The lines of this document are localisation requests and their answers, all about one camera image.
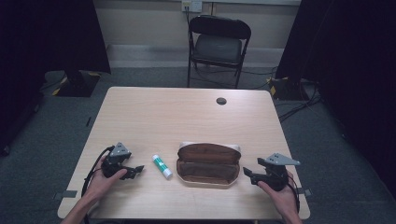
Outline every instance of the open brown case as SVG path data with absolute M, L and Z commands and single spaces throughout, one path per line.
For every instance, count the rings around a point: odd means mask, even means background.
M 177 174 L 190 187 L 227 189 L 239 175 L 238 145 L 183 142 L 177 155 Z

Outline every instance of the white and teal tube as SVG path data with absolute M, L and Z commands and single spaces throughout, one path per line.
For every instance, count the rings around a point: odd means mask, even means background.
M 154 161 L 155 165 L 157 165 L 158 169 L 163 173 L 166 179 L 169 179 L 172 176 L 171 170 L 163 163 L 163 160 L 158 155 L 152 156 L 152 160 Z

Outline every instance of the white wall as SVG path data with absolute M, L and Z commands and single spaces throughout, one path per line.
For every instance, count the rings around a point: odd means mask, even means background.
M 94 0 L 106 44 L 187 46 L 186 15 L 180 1 Z M 203 2 L 202 14 L 246 22 L 251 48 L 285 48 L 298 5 Z

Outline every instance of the person's right hand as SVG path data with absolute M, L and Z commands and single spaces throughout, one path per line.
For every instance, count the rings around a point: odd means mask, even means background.
M 293 174 L 288 171 L 288 175 L 289 184 L 293 186 Z M 303 223 L 298 216 L 295 196 L 289 186 L 281 191 L 275 191 L 262 181 L 259 181 L 257 185 L 271 197 L 277 212 L 285 219 L 286 223 Z

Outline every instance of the light wood tabletop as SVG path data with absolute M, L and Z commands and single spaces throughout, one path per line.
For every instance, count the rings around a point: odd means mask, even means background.
M 226 99 L 225 105 L 217 103 Z M 242 157 L 237 180 L 227 189 L 186 186 L 177 176 L 181 142 L 235 144 Z M 267 91 L 113 87 L 106 94 L 58 210 L 65 217 L 80 198 L 84 178 L 106 148 L 123 143 L 132 156 L 123 165 L 145 165 L 135 179 L 118 181 L 90 212 L 93 218 L 279 219 L 269 196 L 250 184 L 242 167 L 265 174 L 257 158 L 275 152 L 291 158 Z M 151 157 L 158 154 L 174 173 L 166 180 Z M 301 186 L 294 166 L 287 166 Z M 310 211 L 300 195 L 302 219 Z

